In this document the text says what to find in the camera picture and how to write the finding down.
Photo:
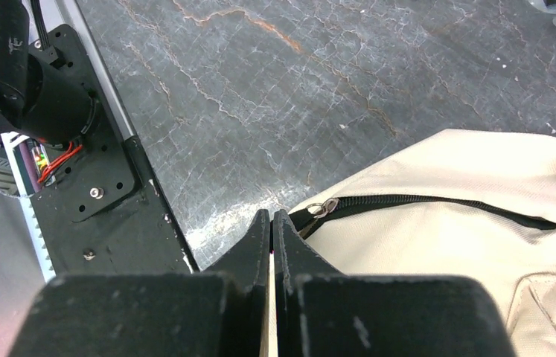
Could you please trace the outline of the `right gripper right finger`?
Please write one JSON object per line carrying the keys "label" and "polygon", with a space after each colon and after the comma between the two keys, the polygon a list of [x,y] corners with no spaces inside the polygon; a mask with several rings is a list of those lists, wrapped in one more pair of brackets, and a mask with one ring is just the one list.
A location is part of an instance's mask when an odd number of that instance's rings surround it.
{"label": "right gripper right finger", "polygon": [[475,280],[341,274],[272,223],[280,356],[513,356],[499,313]]}

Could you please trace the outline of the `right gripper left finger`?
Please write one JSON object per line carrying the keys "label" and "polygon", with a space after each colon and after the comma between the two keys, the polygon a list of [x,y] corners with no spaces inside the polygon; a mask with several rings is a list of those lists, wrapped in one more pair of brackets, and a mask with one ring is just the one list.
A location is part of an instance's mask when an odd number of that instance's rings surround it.
{"label": "right gripper left finger", "polygon": [[270,356],[269,213],[197,273],[63,275],[36,296],[12,356]]}

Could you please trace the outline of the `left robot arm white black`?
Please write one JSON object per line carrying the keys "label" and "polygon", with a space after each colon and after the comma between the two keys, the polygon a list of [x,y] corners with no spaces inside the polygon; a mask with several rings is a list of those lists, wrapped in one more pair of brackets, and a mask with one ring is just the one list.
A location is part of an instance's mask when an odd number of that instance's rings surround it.
{"label": "left robot arm white black", "polygon": [[86,134],[95,100],[29,51],[29,15],[21,1],[0,1],[0,134],[18,132],[61,145]]}

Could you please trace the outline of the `cream canvas backpack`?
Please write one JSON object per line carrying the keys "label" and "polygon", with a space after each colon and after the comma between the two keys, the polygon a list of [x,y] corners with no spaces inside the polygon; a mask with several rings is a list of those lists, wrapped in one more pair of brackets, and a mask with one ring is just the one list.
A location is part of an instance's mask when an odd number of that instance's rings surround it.
{"label": "cream canvas backpack", "polygon": [[556,356],[556,137],[445,129],[300,202],[348,274],[481,283],[519,356]]}

